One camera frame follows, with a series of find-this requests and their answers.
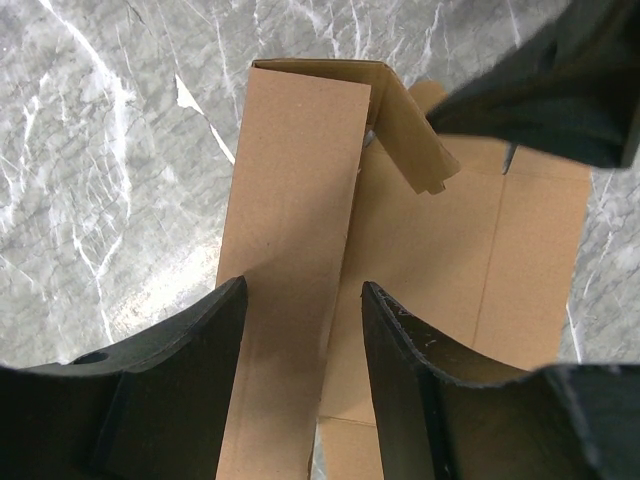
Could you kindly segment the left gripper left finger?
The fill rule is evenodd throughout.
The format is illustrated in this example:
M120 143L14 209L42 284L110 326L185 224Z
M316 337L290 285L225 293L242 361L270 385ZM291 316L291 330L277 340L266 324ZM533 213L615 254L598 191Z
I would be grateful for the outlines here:
M243 277L69 364L1 371L5 479L212 479L248 305Z

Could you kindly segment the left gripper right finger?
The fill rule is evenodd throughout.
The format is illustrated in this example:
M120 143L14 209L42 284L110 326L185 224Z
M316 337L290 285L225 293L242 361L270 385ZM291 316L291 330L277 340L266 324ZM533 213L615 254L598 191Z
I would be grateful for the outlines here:
M482 355L362 288L362 325L387 479L635 479L639 368Z

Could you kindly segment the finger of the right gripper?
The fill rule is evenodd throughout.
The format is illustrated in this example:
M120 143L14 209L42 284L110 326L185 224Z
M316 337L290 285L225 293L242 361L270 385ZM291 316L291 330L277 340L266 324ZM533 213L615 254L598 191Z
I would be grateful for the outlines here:
M439 134L630 168L639 152L638 2L571 2L426 118Z

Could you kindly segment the brown cardboard box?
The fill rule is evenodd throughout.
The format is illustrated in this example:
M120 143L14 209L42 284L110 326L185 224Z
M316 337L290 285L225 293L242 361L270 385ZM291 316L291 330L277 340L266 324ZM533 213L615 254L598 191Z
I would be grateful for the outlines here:
M590 172L439 136L445 96L375 61L253 62L217 277L249 307L217 475L382 477L361 319L378 283L495 360L556 360Z

